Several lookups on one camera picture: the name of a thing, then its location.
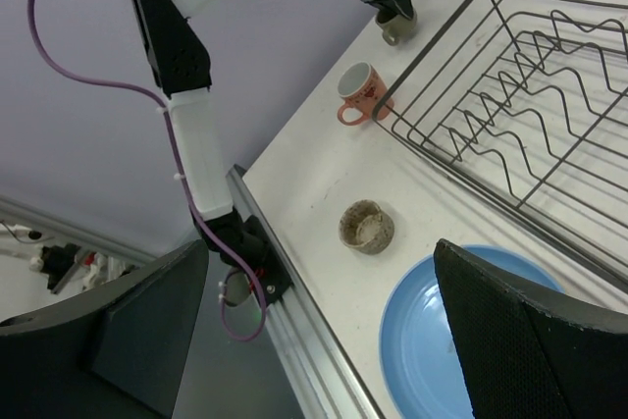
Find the aluminium rail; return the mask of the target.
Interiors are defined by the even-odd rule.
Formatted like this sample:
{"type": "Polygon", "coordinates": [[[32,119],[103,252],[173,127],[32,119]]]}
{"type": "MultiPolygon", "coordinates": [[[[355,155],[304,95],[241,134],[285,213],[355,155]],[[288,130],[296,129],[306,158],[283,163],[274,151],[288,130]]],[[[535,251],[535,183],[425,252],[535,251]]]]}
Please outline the aluminium rail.
{"type": "Polygon", "coordinates": [[[246,171],[233,166],[227,181],[237,209],[260,220],[292,285],[268,309],[266,330],[306,418],[381,418],[370,394],[253,194],[246,171]]]}

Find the pink cup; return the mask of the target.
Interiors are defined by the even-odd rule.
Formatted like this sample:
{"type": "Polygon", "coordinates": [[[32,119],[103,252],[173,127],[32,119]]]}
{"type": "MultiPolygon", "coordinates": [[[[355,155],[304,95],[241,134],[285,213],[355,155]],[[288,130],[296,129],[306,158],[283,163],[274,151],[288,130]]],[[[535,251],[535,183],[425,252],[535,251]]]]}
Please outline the pink cup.
{"type": "Polygon", "coordinates": [[[337,118],[343,125],[352,127],[372,119],[376,106],[386,95],[388,88],[372,65],[359,62],[342,74],[337,91],[343,100],[337,111],[337,118]],[[360,117],[347,119],[344,113],[349,109],[360,112],[360,117]]]}

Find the blue plate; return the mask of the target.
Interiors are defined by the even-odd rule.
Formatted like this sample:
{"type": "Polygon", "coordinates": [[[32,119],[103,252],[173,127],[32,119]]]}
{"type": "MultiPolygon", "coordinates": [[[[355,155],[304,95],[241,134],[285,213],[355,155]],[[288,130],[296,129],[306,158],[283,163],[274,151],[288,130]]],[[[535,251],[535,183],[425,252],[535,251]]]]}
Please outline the blue plate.
{"type": "MultiPolygon", "coordinates": [[[[561,292],[541,268],[499,247],[465,248],[516,276],[561,292]]],[[[380,328],[380,363],[404,418],[475,418],[440,293],[433,256],[412,267],[394,288],[380,328]]]]}

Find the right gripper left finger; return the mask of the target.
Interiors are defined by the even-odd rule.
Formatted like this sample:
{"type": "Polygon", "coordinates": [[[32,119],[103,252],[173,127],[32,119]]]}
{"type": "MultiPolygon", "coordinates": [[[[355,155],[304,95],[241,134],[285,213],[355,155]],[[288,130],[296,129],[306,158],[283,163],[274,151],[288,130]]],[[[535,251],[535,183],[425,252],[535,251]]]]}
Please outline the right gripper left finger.
{"type": "Polygon", "coordinates": [[[1,324],[4,418],[169,418],[208,269],[200,240],[1,324]]]}

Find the speckled grey cup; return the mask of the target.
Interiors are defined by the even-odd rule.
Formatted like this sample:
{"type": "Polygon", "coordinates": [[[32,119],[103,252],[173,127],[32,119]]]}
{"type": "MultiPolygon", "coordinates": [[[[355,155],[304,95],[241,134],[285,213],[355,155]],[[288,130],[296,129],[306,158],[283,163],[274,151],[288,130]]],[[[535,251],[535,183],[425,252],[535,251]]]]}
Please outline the speckled grey cup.
{"type": "Polygon", "coordinates": [[[340,217],[340,241],[365,255],[382,253],[393,241],[394,233],[392,217],[370,199],[352,203],[340,217]]]}

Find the grey-green cup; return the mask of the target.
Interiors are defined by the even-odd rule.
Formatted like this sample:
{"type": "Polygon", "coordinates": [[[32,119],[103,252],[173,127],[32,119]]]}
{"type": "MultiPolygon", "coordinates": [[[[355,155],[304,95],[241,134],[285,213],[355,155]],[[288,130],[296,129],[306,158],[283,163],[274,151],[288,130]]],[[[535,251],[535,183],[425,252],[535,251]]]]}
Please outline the grey-green cup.
{"type": "Polygon", "coordinates": [[[382,31],[384,41],[389,46],[397,46],[414,35],[417,25],[416,12],[413,12],[411,18],[379,12],[375,17],[375,23],[382,31]]]}

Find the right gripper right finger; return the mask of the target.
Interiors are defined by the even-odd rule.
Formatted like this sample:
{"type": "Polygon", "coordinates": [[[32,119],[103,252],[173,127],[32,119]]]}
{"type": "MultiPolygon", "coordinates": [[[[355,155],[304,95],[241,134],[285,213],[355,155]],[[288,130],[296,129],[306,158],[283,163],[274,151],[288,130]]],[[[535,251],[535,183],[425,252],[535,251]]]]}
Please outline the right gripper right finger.
{"type": "Polygon", "coordinates": [[[441,239],[435,271],[477,418],[624,418],[627,317],[441,239]]]}

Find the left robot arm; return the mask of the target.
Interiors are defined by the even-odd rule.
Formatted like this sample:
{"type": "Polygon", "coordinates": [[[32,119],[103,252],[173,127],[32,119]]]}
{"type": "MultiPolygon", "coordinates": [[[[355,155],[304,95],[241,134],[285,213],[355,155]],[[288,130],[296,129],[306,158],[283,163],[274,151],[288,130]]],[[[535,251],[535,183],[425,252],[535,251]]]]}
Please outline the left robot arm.
{"type": "Polygon", "coordinates": [[[132,0],[147,60],[166,100],[169,135],[190,210],[209,247],[235,266],[256,266],[263,241],[234,208],[213,130],[210,57],[189,24],[210,0],[132,0]]]}

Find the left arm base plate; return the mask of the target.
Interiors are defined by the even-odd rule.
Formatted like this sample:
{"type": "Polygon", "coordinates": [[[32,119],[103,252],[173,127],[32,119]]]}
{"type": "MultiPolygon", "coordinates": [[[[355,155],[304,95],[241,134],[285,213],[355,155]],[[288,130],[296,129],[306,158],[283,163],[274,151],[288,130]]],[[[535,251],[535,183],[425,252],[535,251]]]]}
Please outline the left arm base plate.
{"type": "Polygon", "coordinates": [[[250,234],[260,239],[264,246],[261,261],[254,264],[252,268],[264,289],[266,305],[270,306],[279,301],[292,287],[292,279],[261,221],[256,216],[250,216],[244,226],[250,234]]]}

